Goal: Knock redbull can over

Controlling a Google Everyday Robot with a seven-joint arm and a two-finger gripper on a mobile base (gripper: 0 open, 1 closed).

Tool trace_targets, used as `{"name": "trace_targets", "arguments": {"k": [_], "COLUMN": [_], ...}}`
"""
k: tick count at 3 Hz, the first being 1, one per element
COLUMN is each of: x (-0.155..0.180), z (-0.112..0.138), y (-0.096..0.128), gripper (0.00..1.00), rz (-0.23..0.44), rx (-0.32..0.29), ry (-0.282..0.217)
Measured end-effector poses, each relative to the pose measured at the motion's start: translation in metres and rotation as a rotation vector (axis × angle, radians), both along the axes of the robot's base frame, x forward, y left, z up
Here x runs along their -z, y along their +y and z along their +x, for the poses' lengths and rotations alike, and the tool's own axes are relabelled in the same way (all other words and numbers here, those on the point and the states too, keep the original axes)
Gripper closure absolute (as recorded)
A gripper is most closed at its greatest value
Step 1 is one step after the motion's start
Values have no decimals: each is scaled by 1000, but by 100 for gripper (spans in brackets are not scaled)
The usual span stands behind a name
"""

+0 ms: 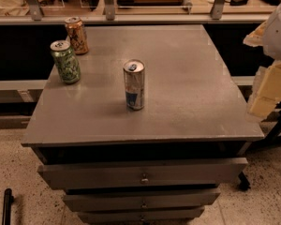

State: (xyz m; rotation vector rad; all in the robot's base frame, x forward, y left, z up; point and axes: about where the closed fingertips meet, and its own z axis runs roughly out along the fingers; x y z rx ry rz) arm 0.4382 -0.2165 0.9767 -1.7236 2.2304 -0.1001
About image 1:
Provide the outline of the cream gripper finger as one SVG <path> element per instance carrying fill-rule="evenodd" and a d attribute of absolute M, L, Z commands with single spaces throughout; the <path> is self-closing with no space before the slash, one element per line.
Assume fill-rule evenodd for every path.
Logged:
<path fill-rule="evenodd" d="M 246 107 L 247 120 L 264 120 L 281 102 L 281 60 L 260 67 Z"/>
<path fill-rule="evenodd" d="M 243 44 L 250 47 L 258 47 L 263 45 L 263 34 L 266 28 L 266 22 L 260 24 L 254 31 L 246 35 Z"/>

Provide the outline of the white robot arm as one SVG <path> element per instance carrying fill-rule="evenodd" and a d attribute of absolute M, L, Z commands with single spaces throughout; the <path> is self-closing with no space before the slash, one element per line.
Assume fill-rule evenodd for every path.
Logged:
<path fill-rule="evenodd" d="M 274 60 L 256 72 L 246 107 L 246 119 L 259 122 L 281 102 L 281 3 L 267 21 L 244 38 L 243 44 L 261 46 L 263 53 Z"/>

